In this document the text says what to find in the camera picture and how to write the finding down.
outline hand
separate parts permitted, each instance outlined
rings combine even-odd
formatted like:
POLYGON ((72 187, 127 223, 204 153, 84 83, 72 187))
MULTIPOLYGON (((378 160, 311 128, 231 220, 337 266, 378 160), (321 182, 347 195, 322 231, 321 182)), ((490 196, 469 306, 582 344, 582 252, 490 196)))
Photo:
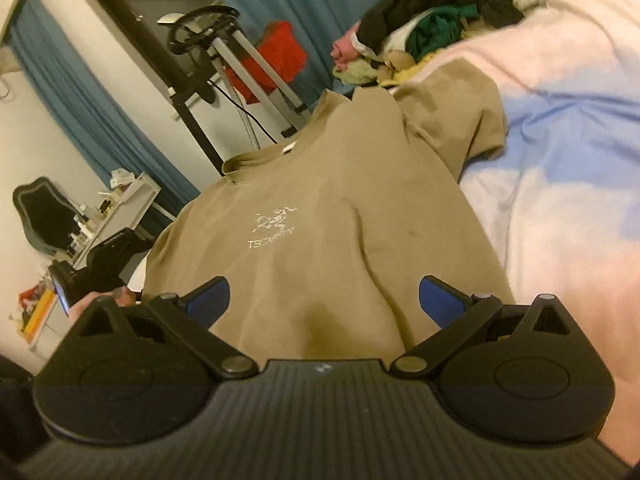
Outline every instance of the hand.
POLYGON ((111 292, 89 292, 82 300, 78 301, 69 309, 69 322, 73 324, 78 321, 79 317, 91 302, 101 296, 112 296, 118 306, 133 306, 136 304, 135 293, 131 292, 126 286, 121 286, 111 292))

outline pink clothing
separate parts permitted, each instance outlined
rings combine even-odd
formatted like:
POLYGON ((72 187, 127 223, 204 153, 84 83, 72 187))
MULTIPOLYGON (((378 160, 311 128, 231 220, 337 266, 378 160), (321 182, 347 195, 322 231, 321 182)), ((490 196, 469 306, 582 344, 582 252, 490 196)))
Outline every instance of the pink clothing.
POLYGON ((334 49, 331 51, 331 57, 334 58, 335 65, 338 70, 346 70, 347 64, 360 56, 351 43, 351 35, 358 31, 360 22, 351 27, 343 37, 334 41, 334 49))

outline pile of clothes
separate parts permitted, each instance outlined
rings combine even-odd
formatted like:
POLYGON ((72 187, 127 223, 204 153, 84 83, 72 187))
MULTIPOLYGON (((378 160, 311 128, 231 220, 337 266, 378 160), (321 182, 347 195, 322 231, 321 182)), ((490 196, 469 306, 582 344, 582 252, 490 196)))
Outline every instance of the pile of clothes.
POLYGON ((446 46, 518 23, 544 0, 382 0, 334 42, 334 76, 391 87, 446 46))

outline ribbed black surface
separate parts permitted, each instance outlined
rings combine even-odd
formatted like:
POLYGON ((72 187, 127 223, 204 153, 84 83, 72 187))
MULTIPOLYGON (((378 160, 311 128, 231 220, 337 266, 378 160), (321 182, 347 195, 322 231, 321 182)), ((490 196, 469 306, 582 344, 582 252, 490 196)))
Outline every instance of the ribbed black surface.
POLYGON ((47 480, 618 480, 626 469, 594 440, 485 441, 427 385, 392 378, 377 361, 272 362, 258 378, 225 383, 165 438, 125 449, 55 442, 23 467, 47 480))

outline red cloth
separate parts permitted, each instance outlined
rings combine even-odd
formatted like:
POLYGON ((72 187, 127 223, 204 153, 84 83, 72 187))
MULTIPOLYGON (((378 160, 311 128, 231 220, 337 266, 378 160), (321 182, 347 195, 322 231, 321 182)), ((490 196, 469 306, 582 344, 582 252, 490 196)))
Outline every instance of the red cloth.
MULTIPOLYGON (((296 38, 293 37, 291 24, 287 22, 276 22, 268 25, 265 35, 256 50, 287 83, 293 81, 293 78, 306 63, 306 52, 302 50, 296 38)), ((241 62, 267 94, 270 94, 278 87, 255 62, 254 58, 247 57, 241 62)), ((247 85, 242 82, 233 70, 227 68, 226 75, 233 86, 244 96, 247 104, 258 102, 256 96, 252 94, 247 85)))

